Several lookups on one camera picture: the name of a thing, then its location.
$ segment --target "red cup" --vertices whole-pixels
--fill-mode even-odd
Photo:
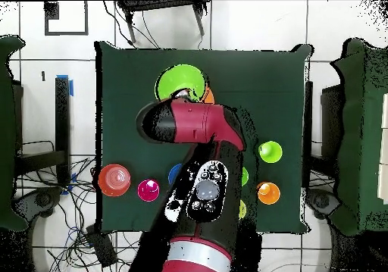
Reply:
[[[109,164],[99,174],[99,186],[107,196],[123,195],[130,187],[130,173],[119,164]]]
[[[138,196],[145,202],[156,200],[159,191],[159,184],[155,180],[143,180],[137,187]]]

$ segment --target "white tile floor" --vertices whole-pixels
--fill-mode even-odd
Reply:
[[[110,13],[117,16],[121,32],[129,39],[127,25],[106,2]],[[82,31],[85,18],[82,2],[59,2],[60,19],[49,21],[50,31]],[[388,45],[386,21],[371,13],[361,2],[341,1],[213,1],[212,11],[202,18],[205,35],[200,48],[289,51],[295,45],[314,46],[309,78],[314,82],[313,140],[321,141],[321,90],[340,83],[336,71],[329,65],[340,57],[343,42],[361,37],[372,45]],[[201,41],[191,7],[145,11],[149,32],[162,48],[197,49]],[[26,42],[21,52],[15,52],[9,63],[15,79],[24,86],[23,138],[24,142],[55,140],[54,78],[67,74],[74,81],[71,101],[71,160],[91,158],[95,138],[95,51],[93,42],[105,40],[120,48],[130,48],[120,34],[118,25],[109,16],[103,2],[88,2],[88,36],[45,36],[43,2],[0,2],[0,36],[20,35]],[[134,26],[147,36],[141,13],[135,13]],[[135,30],[136,45],[150,48],[151,43]],[[49,145],[28,145],[24,152],[50,150]],[[320,154],[319,144],[313,153]],[[91,180],[88,170],[83,180]],[[86,200],[95,201],[89,193]],[[68,223],[75,225],[74,204],[69,195],[60,201],[67,212]],[[95,206],[84,203],[82,211],[86,225],[94,222]],[[311,231],[305,235],[264,234],[260,272],[327,272],[330,263],[330,230],[325,221],[317,220],[305,208],[305,221]],[[140,233],[118,233],[112,236],[120,263],[111,270],[100,266],[89,272],[127,272],[136,249],[129,244]],[[64,213],[57,207],[47,219],[39,219],[33,236],[34,259],[38,272],[49,272],[54,256],[61,253],[68,237]],[[64,272],[86,272],[84,269],[64,267]]]

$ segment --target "dark green mat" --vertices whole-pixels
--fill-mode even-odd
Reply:
[[[246,193],[263,180],[276,183],[281,191],[275,205],[259,202],[257,231],[306,231],[300,221],[300,196],[304,66],[311,54],[309,45],[300,45],[293,52],[224,52],[123,50],[99,44],[102,164],[122,164],[131,174],[131,187],[124,195],[103,196],[103,230],[149,230],[167,195],[167,175],[183,160],[189,146],[146,142],[136,131],[135,118],[144,105],[155,100],[155,81],[163,70],[174,64],[191,64],[209,76],[216,103],[249,112],[260,143],[275,140],[283,146],[283,157],[276,164],[260,159],[257,179],[253,147],[244,154],[251,178],[242,188],[243,196],[249,196]],[[137,195],[137,186],[148,178],[156,179],[161,187],[159,198],[151,203]]]

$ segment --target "green bowl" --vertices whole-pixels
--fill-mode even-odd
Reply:
[[[189,64],[178,64],[165,70],[155,84],[155,96],[162,100],[180,89],[189,89],[189,97],[194,102],[205,93],[205,78],[200,69]]]
[[[283,155],[283,150],[280,144],[270,141],[261,144],[258,147],[258,153],[261,159],[266,163],[276,163]]]

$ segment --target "orange cup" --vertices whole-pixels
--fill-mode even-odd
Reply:
[[[261,182],[257,185],[258,199],[266,205],[276,203],[280,197],[280,190],[276,184]]]
[[[204,104],[214,104],[214,96],[209,86],[206,86],[205,93],[202,96],[201,102]]]

